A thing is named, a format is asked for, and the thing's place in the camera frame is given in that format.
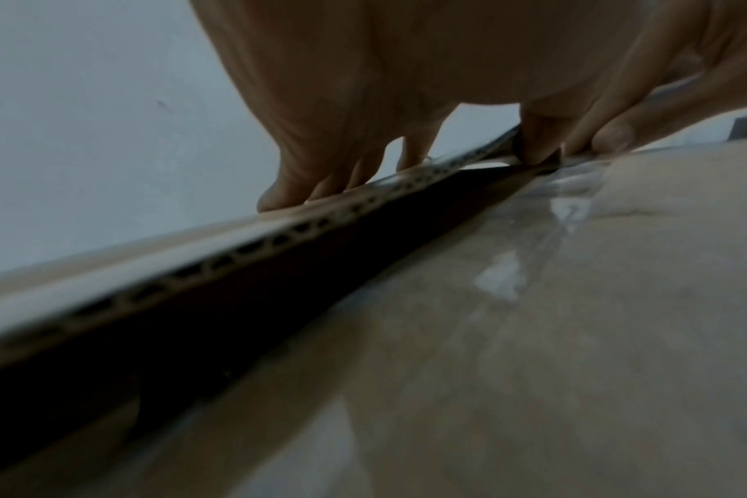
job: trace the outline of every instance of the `white surface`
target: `white surface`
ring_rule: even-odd
[[[432,154],[517,121],[463,107]],[[250,215],[276,165],[186,0],[0,0],[0,272]]]

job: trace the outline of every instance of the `hand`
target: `hand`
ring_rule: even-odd
[[[693,80],[653,92],[694,72]],[[747,107],[747,0],[661,0],[565,152],[630,150],[741,107]]]
[[[398,169],[420,164],[458,103],[521,103],[523,155],[540,162],[630,46],[640,3],[192,0],[280,149],[259,211],[364,184],[400,137]]]

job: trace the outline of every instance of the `fingernail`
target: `fingernail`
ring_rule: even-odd
[[[606,126],[595,135],[593,149],[600,153],[623,152],[636,141],[636,133],[631,125]]]

